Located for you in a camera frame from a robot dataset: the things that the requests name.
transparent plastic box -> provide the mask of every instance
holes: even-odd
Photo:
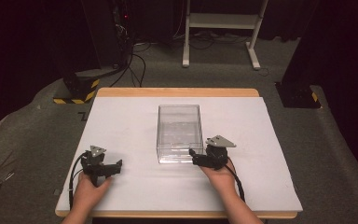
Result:
[[[160,105],[158,107],[158,162],[192,162],[188,154],[190,148],[202,154],[200,106]]]

human hand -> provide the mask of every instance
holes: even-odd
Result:
[[[235,172],[234,165],[231,160],[228,160],[227,166]],[[220,170],[215,171],[212,168],[200,166],[200,169],[208,176],[212,186],[220,195],[224,193],[236,194],[235,178],[228,168],[224,166]]]
[[[74,195],[73,209],[81,210],[88,214],[104,196],[112,181],[113,177],[109,176],[104,180],[101,186],[97,188],[91,183],[90,176],[81,172]]]

yellow and black hazard tape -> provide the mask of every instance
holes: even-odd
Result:
[[[97,89],[97,85],[100,83],[100,79],[96,79],[90,85],[90,88],[87,92],[85,92],[85,97],[80,98],[69,98],[69,97],[53,97],[53,101],[58,105],[66,105],[66,104],[87,104],[91,98],[94,96],[95,91]]]

